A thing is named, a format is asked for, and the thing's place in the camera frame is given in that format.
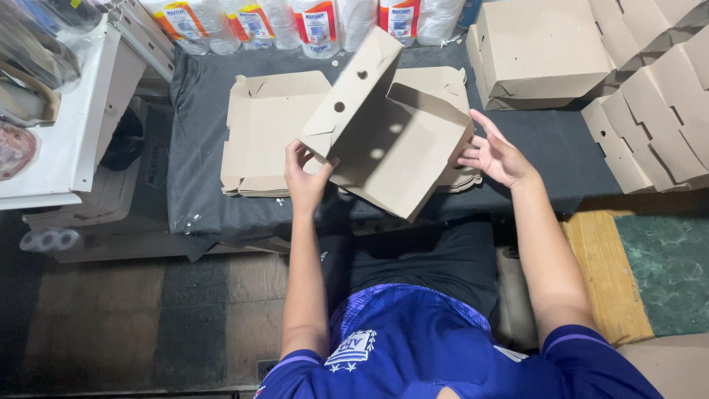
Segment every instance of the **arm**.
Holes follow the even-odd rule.
[[[288,293],[283,311],[281,358],[298,349],[328,356],[328,301],[315,231],[315,210],[335,165],[326,163],[317,175],[303,171],[313,157],[295,140],[286,148],[286,182],[293,202],[293,231]]]
[[[579,324],[597,330],[584,277],[554,215],[539,173],[495,124],[478,111],[487,139],[473,137],[479,149],[465,150],[458,163],[482,169],[512,191],[522,269],[537,320],[540,347],[557,327]]]

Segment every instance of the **blue jersey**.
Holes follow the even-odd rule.
[[[330,326],[332,355],[288,354],[259,399],[435,399],[445,386],[461,398],[661,398],[591,329],[557,328],[541,354],[525,356],[497,344],[478,312],[427,288],[368,288]]]

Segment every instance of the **black shorts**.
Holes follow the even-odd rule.
[[[490,222],[448,222],[359,237],[340,230],[319,232],[318,238],[330,314],[360,290],[405,283],[494,317],[497,263]]]

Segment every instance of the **blue bottle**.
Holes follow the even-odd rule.
[[[460,13],[460,18],[458,18],[458,26],[462,29],[470,28],[470,25],[474,24],[476,18],[478,18],[478,12],[480,12],[482,4],[483,0],[466,0],[465,5],[463,5],[463,12]]]

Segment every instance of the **person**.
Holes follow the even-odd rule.
[[[661,397],[598,333],[540,174],[489,119],[475,110],[470,116],[487,138],[475,135],[458,163],[512,193],[540,353],[516,353],[491,335],[496,267],[488,222],[451,227],[427,253],[355,254],[349,289],[339,288],[351,295],[333,309],[328,289],[337,288],[324,276],[333,274],[325,266],[331,253],[318,248],[314,215],[337,160],[309,175],[303,165],[312,154],[296,140],[286,149],[294,215],[281,361],[259,399]],[[351,255],[332,254],[335,268]]]

